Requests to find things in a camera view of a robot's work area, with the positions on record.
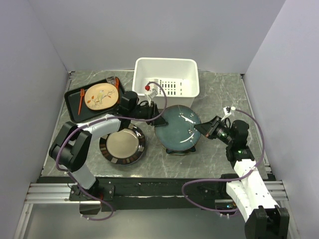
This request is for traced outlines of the brown rimmed beige plate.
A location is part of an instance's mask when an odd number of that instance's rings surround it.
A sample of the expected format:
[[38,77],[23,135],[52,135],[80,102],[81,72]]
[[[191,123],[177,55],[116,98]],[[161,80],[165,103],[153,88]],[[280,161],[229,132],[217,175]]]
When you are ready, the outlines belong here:
[[143,131],[134,124],[100,138],[99,149],[104,158],[116,165],[131,165],[142,158],[147,149]]

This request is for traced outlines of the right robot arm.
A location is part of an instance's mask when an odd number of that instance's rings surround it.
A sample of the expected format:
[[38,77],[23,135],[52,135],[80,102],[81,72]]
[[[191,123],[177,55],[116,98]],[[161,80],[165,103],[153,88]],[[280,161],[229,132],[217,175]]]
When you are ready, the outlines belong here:
[[215,117],[209,122],[195,125],[195,129],[209,139],[226,144],[226,157],[237,177],[218,186],[219,195],[232,198],[245,220],[248,239],[286,239],[290,215],[268,191],[247,145],[249,125],[235,120],[227,126],[225,120]]

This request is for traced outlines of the teal floral plate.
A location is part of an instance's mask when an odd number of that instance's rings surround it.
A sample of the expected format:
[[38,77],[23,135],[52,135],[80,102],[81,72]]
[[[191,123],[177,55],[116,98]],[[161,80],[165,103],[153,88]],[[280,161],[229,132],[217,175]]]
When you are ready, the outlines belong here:
[[183,105],[175,105],[166,108],[162,117],[168,125],[155,127],[155,135],[163,147],[186,150],[197,144],[201,133],[194,125],[201,123],[201,119],[195,111]]

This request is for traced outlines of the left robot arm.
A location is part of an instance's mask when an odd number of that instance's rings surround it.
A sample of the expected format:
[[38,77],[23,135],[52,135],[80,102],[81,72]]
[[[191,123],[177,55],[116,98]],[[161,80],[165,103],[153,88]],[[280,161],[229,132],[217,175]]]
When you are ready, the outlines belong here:
[[162,114],[153,101],[139,103],[136,92],[126,91],[112,114],[84,124],[66,122],[51,145],[49,156],[55,160],[57,170],[68,173],[78,183],[81,194],[93,200],[99,195],[99,181],[86,165],[91,142],[128,128],[133,120],[154,127],[167,126]]

